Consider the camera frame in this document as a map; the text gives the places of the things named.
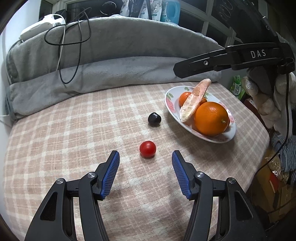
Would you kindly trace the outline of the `right white gloved hand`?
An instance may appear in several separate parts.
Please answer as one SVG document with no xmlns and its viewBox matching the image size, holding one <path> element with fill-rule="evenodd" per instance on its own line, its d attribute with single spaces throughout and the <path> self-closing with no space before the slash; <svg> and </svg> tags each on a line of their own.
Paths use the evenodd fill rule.
<svg viewBox="0 0 296 241">
<path fill-rule="evenodd" d="M 273 74 L 263 67 L 249 68 L 242 87 L 254 101 L 265 126 L 284 136 L 292 136 L 292 110 L 295 109 L 295 75 Z"/>
</svg>

